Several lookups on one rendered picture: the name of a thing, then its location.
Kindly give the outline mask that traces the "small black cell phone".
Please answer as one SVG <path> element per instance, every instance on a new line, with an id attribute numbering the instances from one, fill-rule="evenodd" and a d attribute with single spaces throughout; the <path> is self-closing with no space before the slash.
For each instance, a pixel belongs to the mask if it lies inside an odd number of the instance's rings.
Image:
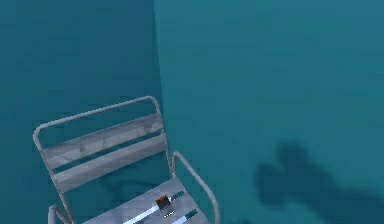
<path id="1" fill-rule="evenodd" d="M 167 195 L 163 195 L 156 200 L 156 204 L 160 210 L 161 215 L 166 218 L 172 215 L 175 212 L 175 209 L 172 206 L 171 200 Z"/>

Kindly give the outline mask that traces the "grey metal slatted chair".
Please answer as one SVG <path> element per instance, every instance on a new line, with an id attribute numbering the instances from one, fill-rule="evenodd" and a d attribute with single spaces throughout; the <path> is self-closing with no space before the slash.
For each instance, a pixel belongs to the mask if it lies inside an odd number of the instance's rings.
<path id="1" fill-rule="evenodd" d="M 154 113 L 48 148 L 43 147 L 40 142 L 40 132 L 45 128 L 145 100 L 152 101 Z M 66 192 L 161 152 L 165 154 L 168 163 L 170 178 L 167 181 L 83 224 L 221 224 L 219 203 L 210 187 L 180 152 L 171 153 L 168 150 L 160 106 L 152 96 L 143 96 L 43 123 L 34 130 L 33 141 L 62 202 L 61 205 L 49 207 L 47 224 L 57 224 L 58 221 L 76 224 L 65 197 Z M 185 166 L 206 192 L 213 207 L 213 221 L 207 218 L 178 178 L 177 161 Z M 161 215 L 156 204 L 156 200 L 163 195 L 168 196 L 175 209 L 166 218 Z"/>

